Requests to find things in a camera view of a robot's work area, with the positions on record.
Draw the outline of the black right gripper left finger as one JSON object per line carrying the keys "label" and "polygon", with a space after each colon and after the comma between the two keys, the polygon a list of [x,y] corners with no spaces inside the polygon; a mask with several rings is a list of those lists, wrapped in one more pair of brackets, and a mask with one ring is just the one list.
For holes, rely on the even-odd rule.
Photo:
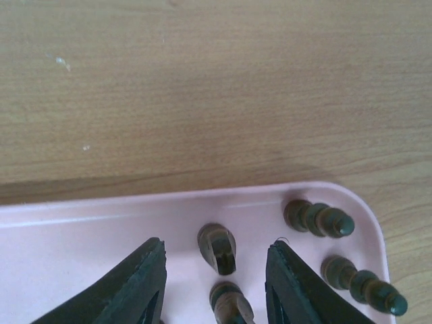
{"label": "black right gripper left finger", "polygon": [[161,323],[165,244],[149,238],[96,283],[35,323]]}

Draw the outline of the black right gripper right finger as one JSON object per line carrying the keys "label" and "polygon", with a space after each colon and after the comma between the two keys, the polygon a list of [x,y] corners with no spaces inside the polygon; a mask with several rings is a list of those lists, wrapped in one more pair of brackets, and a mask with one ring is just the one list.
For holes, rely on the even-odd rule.
{"label": "black right gripper right finger", "polygon": [[284,241],[267,251],[266,304],[269,323],[372,323],[335,293]]}

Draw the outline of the dark brown bishop piece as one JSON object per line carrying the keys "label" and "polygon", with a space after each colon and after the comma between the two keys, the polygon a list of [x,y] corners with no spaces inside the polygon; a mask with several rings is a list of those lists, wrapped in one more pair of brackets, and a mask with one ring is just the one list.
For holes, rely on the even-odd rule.
{"label": "dark brown bishop piece", "polygon": [[283,211],[283,218],[293,230],[310,232],[320,238],[343,238],[355,229],[353,218],[343,210],[302,199],[291,200]]}

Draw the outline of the dark brown knight piece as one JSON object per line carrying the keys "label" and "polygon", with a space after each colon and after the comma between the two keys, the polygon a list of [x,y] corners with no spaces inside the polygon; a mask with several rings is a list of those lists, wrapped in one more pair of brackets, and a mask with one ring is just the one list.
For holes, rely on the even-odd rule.
{"label": "dark brown knight piece", "polygon": [[222,276],[236,271],[236,241],[234,235],[219,223],[207,223],[197,235],[203,259]]}

